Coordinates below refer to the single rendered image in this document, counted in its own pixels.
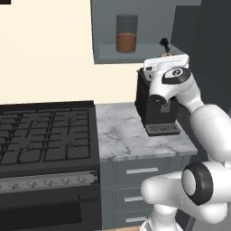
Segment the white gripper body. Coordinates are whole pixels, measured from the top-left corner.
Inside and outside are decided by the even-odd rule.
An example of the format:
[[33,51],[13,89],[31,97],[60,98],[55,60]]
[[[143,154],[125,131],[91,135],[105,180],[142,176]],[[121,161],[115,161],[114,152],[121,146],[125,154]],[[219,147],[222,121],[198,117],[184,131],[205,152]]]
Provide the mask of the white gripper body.
[[143,74],[147,80],[153,80],[159,71],[189,66],[189,55],[178,54],[145,60]]

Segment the glass jar brown contents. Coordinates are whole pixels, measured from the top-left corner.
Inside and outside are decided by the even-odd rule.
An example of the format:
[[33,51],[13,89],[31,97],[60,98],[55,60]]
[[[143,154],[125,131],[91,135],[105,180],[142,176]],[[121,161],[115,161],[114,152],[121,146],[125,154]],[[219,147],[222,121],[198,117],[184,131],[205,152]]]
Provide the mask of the glass jar brown contents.
[[116,50],[134,52],[136,47],[138,16],[118,14],[116,16]]

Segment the dark grey cabinet door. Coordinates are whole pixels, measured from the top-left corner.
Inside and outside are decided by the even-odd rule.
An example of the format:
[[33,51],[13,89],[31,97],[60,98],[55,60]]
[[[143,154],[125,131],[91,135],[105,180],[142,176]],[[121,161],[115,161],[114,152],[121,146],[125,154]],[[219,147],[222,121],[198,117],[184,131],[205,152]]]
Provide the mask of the dark grey cabinet door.
[[189,54],[206,103],[231,108],[231,0],[177,0],[171,43]]

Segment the small black object tan base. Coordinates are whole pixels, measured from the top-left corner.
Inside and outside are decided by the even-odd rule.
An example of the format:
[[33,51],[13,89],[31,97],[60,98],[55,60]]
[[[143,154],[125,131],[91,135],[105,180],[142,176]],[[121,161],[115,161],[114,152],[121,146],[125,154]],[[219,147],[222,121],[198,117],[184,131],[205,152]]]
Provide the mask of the small black object tan base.
[[165,52],[163,53],[163,56],[169,56],[170,55],[170,48],[169,48],[169,42],[167,38],[162,38],[160,40],[160,45],[165,49]]

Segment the black coffee machine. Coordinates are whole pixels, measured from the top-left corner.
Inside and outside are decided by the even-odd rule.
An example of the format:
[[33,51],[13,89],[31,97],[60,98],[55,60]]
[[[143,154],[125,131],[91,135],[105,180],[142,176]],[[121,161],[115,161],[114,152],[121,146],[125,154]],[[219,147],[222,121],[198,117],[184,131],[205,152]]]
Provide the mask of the black coffee machine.
[[136,100],[134,105],[146,133],[149,136],[175,135],[180,133],[176,124],[179,105],[175,97],[161,106],[149,98],[151,81],[143,74],[143,68],[137,71]]

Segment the grey drawer front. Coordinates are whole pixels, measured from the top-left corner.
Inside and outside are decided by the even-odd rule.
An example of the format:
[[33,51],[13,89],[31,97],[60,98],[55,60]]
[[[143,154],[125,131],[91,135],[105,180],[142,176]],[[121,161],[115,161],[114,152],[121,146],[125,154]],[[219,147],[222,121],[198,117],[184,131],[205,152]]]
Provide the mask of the grey drawer front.
[[121,188],[115,191],[116,210],[135,210],[136,208],[146,208],[147,204],[142,201],[125,203],[125,198],[141,197],[140,187]]
[[[126,160],[117,162],[115,166],[115,182],[122,185],[132,185],[140,183],[143,180],[164,173],[165,169],[165,158],[150,158],[150,159],[140,159],[140,160]],[[126,170],[129,169],[143,169],[143,168],[158,168],[158,172],[150,172],[143,174],[126,174]]]
[[150,215],[151,215],[150,209],[119,212],[115,215],[115,228],[140,226],[144,221],[126,223],[125,219],[129,217],[147,217],[148,218]]

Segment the black range with hob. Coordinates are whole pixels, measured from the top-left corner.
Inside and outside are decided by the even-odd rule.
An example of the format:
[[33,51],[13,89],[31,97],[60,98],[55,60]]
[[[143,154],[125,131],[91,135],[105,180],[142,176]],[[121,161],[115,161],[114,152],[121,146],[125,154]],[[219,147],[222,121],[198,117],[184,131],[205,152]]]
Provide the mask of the black range with hob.
[[[80,176],[87,181],[79,183]],[[44,183],[47,179],[52,186]],[[29,187],[29,180],[36,187]],[[19,188],[11,189],[11,182]],[[79,203],[78,195],[97,202]],[[0,231],[101,228],[94,102],[0,105]]]

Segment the grey open wall cabinet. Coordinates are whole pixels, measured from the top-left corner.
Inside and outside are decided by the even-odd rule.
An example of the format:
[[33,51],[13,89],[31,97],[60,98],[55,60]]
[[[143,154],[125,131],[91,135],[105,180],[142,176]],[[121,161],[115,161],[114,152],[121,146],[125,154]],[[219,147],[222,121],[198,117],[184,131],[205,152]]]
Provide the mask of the grey open wall cabinet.
[[[201,0],[90,0],[94,62],[138,63],[162,52],[159,41],[171,38],[177,6],[200,6]],[[138,16],[134,52],[116,51],[116,17]]]

